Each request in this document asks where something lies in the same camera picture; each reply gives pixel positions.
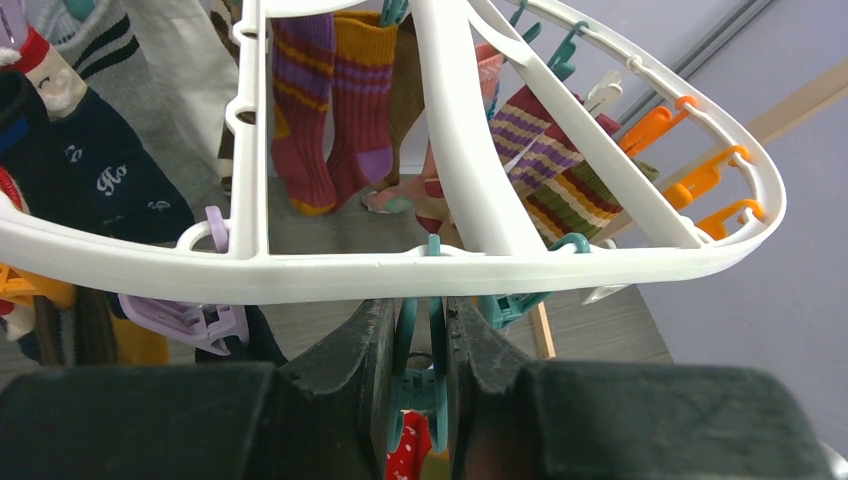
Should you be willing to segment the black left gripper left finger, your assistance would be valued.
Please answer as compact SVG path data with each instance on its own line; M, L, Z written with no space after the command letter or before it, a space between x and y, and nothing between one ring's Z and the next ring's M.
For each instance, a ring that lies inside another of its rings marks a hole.
M282 367L49 369L1 395L5 479L380 479L395 303Z

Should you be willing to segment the navy sock with white script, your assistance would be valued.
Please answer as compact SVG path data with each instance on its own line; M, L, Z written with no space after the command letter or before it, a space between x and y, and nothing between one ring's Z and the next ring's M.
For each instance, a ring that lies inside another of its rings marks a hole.
M1 49L1 67L23 73L44 102L77 185L108 234L138 243L177 240L194 224L186 200L125 119L41 36Z

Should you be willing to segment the white clip hanger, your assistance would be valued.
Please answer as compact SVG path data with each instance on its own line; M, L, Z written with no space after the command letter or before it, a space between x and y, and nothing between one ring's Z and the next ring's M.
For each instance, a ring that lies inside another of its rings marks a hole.
M694 223L680 214L489 1L414 1L426 118L449 208L465 247L402 253L273 255L266 178L266 22L341 10L341 1L247 1L235 36L239 86L226 110L235 139L224 254L200 252L198 223L172 248L75 231L1 203L1 256L14 266L98 290L192 303L283 304L398 297L478 296L681 281L748 256L784 218L784 182L738 121L645 50L590 20L586 40L622 63L733 155L750 194ZM548 251L491 140L474 67L473 35L500 50L647 234L642 248L572 245Z

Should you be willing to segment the brown white orange sock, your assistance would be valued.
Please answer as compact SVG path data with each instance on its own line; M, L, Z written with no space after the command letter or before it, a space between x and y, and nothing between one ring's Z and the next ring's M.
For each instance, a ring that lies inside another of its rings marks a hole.
M115 313L109 297L84 288L75 304L62 310L36 296L28 356L47 367L168 364L165 337Z

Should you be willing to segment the orange clothespin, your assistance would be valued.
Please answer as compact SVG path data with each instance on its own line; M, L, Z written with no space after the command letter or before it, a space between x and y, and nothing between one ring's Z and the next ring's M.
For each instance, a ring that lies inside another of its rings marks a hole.
M60 309L70 309L77 299L75 285L35 273L1 265L1 299L32 306L36 296L44 296Z

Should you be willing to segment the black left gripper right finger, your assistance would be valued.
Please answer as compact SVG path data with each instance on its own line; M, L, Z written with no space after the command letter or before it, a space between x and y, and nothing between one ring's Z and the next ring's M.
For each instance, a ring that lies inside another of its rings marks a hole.
M794 397L761 371L539 360L447 305L455 479L828 479Z

